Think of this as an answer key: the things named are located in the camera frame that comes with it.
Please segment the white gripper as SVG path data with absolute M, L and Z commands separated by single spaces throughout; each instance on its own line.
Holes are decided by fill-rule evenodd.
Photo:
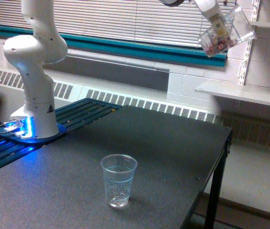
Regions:
M 218 37 L 228 36 L 224 15 L 217 0 L 194 0 L 202 15 L 211 23 Z

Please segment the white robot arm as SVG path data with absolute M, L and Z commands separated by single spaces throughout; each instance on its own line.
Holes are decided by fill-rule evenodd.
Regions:
M 17 126 L 7 126 L 18 138 L 46 139 L 59 133 L 54 107 L 54 82 L 43 65 L 64 60 L 68 47 L 54 22 L 52 0 L 23 0 L 22 16 L 32 26 L 32 35 L 8 38 L 4 55 L 20 73 L 24 105 L 11 115 Z

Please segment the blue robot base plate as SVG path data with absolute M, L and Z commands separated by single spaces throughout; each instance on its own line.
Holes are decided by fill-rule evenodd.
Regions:
M 9 127 L 0 127 L 0 133 L 1 132 L 7 132 L 9 130 L 12 130 L 12 132 L 9 133 L 4 133 L 4 134 L 0 134 L 1 137 L 7 139 L 7 140 L 11 140 L 13 142 L 17 142 L 17 143 L 23 143 L 23 144 L 31 144 L 31 145 L 42 145 L 42 144 L 48 144 L 50 142 L 53 142 L 61 137 L 63 137 L 66 134 L 66 128 L 61 125 L 58 124 L 58 130 L 59 132 L 52 136 L 52 137 L 48 137 L 48 138 L 29 138 L 29 137 L 24 137 L 23 131 L 14 131 L 16 130 L 16 128 L 14 126 L 9 126 Z

